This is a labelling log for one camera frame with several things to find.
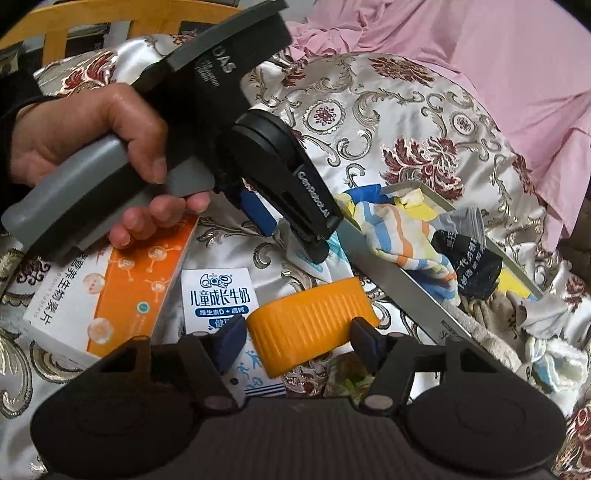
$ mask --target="wooden chair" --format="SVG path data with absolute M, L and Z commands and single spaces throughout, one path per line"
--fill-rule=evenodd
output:
M 74 27 L 131 21 L 127 38 L 177 34 L 182 21 L 216 24 L 239 11 L 196 0 L 73 0 L 30 12 L 0 40 L 0 50 L 45 35 L 45 66 L 65 57 L 68 30 Z

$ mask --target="finger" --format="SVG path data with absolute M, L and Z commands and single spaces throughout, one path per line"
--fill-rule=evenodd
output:
M 164 183 L 166 122 L 132 87 L 125 84 L 110 87 L 114 88 L 105 104 L 109 126 L 128 142 L 129 162 L 144 180 Z
M 147 207 L 131 207 L 123 214 L 123 226 L 136 240 L 146 240 L 156 232 L 156 225 Z
M 29 185 L 31 187 L 36 186 L 43 177 L 53 173 L 53 171 L 57 168 L 57 166 L 45 158 L 39 157 L 39 155 L 34 155 L 34 158 L 27 158 L 25 157 L 24 160 L 27 162 L 26 174 L 23 177 L 25 185 Z
M 202 213 L 209 207 L 209 192 L 196 193 L 187 197 L 187 208 L 197 213 Z
M 150 215 L 157 226 L 170 228 L 180 221 L 185 208 L 184 199 L 172 195 L 161 195 L 150 203 Z
M 129 162 L 150 183 L 164 183 L 166 176 L 166 122 L 130 85 L 113 83 L 43 103 L 58 139 L 47 156 L 59 163 L 86 144 L 114 131 L 128 144 Z
M 118 223 L 109 232 L 109 242 L 113 247 L 123 249 L 131 244 L 131 235 L 123 224 Z

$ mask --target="black sleeve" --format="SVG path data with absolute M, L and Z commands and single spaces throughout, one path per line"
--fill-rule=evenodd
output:
M 19 110 L 32 103 L 54 100 L 43 96 L 37 81 L 27 72 L 17 71 L 0 78 L 0 215 L 29 192 L 13 184 L 9 176 L 12 130 Z

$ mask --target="hand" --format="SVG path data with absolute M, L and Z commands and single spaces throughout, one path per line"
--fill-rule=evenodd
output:
M 23 108 L 12 134 L 12 181 L 34 187 L 76 151 L 109 131 L 128 143 L 129 162 L 145 181 L 164 183 L 166 123 L 132 87 L 122 83 Z M 125 248 L 132 238 L 149 238 L 157 226 L 173 226 L 186 209 L 202 212 L 208 204 L 208 193 L 186 199 L 156 197 L 149 207 L 128 209 L 109 233 L 109 240 L 116 248 Z

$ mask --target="metal screw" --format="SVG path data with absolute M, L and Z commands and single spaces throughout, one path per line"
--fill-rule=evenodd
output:
M 394 405 L 394 400 L 386 395 L 370 395 L 363 401 L 363 404 L 371 410 L 384 411 Z
M 226 411 L 234 408 L 234 401 L 231 398 L 220 397 L 217 395 L 206 397 L 203 404 L 209 410 Z

